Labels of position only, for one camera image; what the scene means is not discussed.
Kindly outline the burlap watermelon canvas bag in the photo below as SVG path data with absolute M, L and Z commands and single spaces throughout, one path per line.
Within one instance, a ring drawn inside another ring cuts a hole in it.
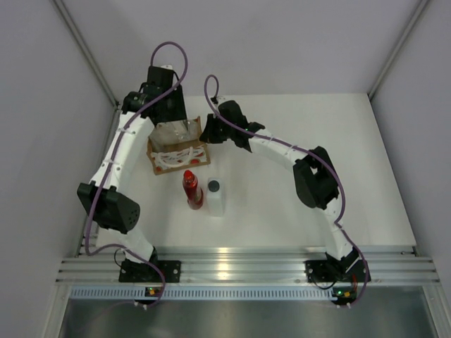
M 198 138 L 189 142 L 182 142 L 166 146 L 164 151 L 156 152 L 152 143 L 147 141 L 147 157 L 151 161 L 154 174 L 162 175 L 177 170 L 186 170 L 211 163 L 209 150 L 205 142 L 200 140 L 202 134 L 201 118 L 193 119 L 198 122 Z

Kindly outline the white bottle grey cap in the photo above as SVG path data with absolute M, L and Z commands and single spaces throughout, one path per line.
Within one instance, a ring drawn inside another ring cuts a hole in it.
M 214 217 L 221 217 L 225 212 L 225 194 L 220 179 L 210 177 L 207 181 L 206 201 L 209 212 Z

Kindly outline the red liquid bottle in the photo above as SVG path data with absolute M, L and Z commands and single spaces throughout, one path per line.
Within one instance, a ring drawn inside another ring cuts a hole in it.
M 204 203 L 204 194 L 199 186 L 197 176 L 191 171 L 183 173 L 183 189 L 187 196 L 187 203 L 192 210 L 199 210 Z

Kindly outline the clear square bottle black label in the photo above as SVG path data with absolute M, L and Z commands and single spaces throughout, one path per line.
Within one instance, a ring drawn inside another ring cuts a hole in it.
M 178 120 L 171 123 L 173 132 L 179 143 L 198 138 L 198 122 L 193 119 Z

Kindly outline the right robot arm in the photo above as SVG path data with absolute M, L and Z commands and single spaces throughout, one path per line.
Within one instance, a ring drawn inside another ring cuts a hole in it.
M 321 146 L 301 149 L 274 137 L 262 124 L 248 122 L 236 101 L 212 97 L 207 102 L 212 112 L 201 135 L 203 142 L 221 144 L 230 139 L 237 147 L 280 164 L 293 174 L 299 200 L 326 217 L 321 230 L 326 257 L 306 263 L 308 280 L 319 284 L 369 282 L 367 262 L 340 224 L 345 211 L 344 189 L 328 152 Z

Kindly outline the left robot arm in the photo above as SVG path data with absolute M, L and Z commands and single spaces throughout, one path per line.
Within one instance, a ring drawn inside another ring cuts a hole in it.
M 147 80 L 123 102 L 118 126 L 98 170 L 88 183 L 81 183 L 77 196 L 87 213 L 89 234 L 93 224 L 110 236 L 103 246 L 85 247 L 88 256 L 107 249 L 122 251 L 120 282 L 172 282 L 173 261 L 160 262 L 156 247 L 138 226 L 141 207 L 128 195 L 132 171 L 147 137 L 161 122 L 186 117 L 181 82 L 170 65 L 148 68 Z

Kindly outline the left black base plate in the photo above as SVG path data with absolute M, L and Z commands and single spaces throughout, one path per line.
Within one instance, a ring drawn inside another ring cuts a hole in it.
M 179 283 L 181 265 L 181 261 L 160 260 L 157 267 L 165 277 L 166 283 Z

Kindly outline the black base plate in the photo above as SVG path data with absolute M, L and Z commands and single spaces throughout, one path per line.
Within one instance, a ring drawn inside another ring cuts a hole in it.
M 160 260 L 157 267 L 165 277 L 166 283 L 179 283 L 181 265 L 181 261 Z
M 331 276 L 329 269 L 326 266 L 325 260 L 306 261 L 305 269 L 306 269 L 307 279 L 310 282 L 327 283 L 327 282 L 333 281 L 333 277 Z

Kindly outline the left aluminium frame post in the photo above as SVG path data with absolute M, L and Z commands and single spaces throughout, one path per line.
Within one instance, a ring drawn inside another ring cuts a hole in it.
M 106 81 L 97 60 L 94 57 L 91 49 L 89 48 L 85 38 L 83 37 L 80 28 L 77 23 L 74 21 L 72 14 L 70 13 L 68 7 L 65 2 L 62 0 L 51 0 L 51 5 L 56 10 L 57 14 L 63 21 L 64 26 L 69 31 L 70 36 L 73 38 L 79 52 L 87 63 L 88 68 L 91 70 L 93 76 L 101 87 L 103 93 L 106 98 L 110 102 L 110 104 L 114 107 L 118 107 L 119 101 L 117 100 L 115 94 L 111 86 Z

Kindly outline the aluminium frame post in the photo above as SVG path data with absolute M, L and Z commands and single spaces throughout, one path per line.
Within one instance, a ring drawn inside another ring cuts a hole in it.
M 406 23 L 402 26 L 402 29 L 398 34 L 395 43 L 390 49 L 390 52 L 385 58 L 381 69 L 379 70 L 375 80 L 370 87 L 370 90 L 367 93 L 369 101 L 373 101 L 374 97 L 377 95 L 379 89 L 385 82 L 385 79 L 390 74 L 392 67 L 396 64 L 397 59 L 400 57 L 403 48 L 412 37 L 416 26 L 419 24 L 419 21 L 422 19 L 425 12 L 427 12 L 430 4 L 430 0 L 420 0 L 415 3 L 414 9 L 409 14 Z
M 77 23 L 74 21 L 72 14 L 70 13 L 68 7 L 65 2 L 62 0 L 51 0 L 51 5 L 56 10 L 57 14 L 63 21 L 64 26 L 69 31 L 70 36 L 73 38 L 79 52 L 87 63 L 88 68 L 91 70 L 93 76 L 101 87 L 103 93 L 106 98 L 110 102 L 110 104 L 114 107 L 118 107 L 119 101 L 117 100 L 115 94 L 111 86 L 106 81 L 97 60 L 94 57 L 91 49 L 89 48 L 85 38 L 83 37 L 80 28 Z

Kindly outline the right aluminium frame post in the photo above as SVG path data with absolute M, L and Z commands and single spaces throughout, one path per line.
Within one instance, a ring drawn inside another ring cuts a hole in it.
M 400 57 L 403 48 L 412 37 L 416 26 L 419 24 L 419 21 L 422 19 L 425 12 L 427 12 L 430 4 L 430 0 L 420 0 L 415 3 L 414 9 L 409 14 L 406 23 L 402 26 L 402 29 L 398 34 L 395 43 L 390 49 L 390 52 L 385 58 L 381 69 L 379 70 L 375 80 L 370 87 L 370 90 L 367 93 L 369 101 L 373 101 L 374 97 L 377 95 L 379 89 L 385 82 L 385 79 L 390 74 L 392 67 L 396 64 L 397 59 Z

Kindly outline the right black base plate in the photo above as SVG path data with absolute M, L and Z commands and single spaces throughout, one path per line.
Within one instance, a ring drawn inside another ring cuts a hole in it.
M 306 261 L 305 269 L 306 269 L 307 279 L 310 282 L 327 283 L 327 282 L 333 281 L 333 277 L 331 276 L 329 269 L 326 266 L 325 260 Z

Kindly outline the aluminium mounting rail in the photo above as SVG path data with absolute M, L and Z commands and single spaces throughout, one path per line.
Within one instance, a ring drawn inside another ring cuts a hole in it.
M 366 247 L 371 283 L 377 286 L 435 285 L 440 278 L 432 258 L 417 256 L 408 246 Z M 181 284 L 307 283 L 305 263 L 321 259 L 318 247 L 307 248 L 188 248 L 161 247 L 161 260 L 181 262 Z M 59 284 L 116 284 L 120 258 L 108 250 L 96 256 L 65 258 L 58 269 Z

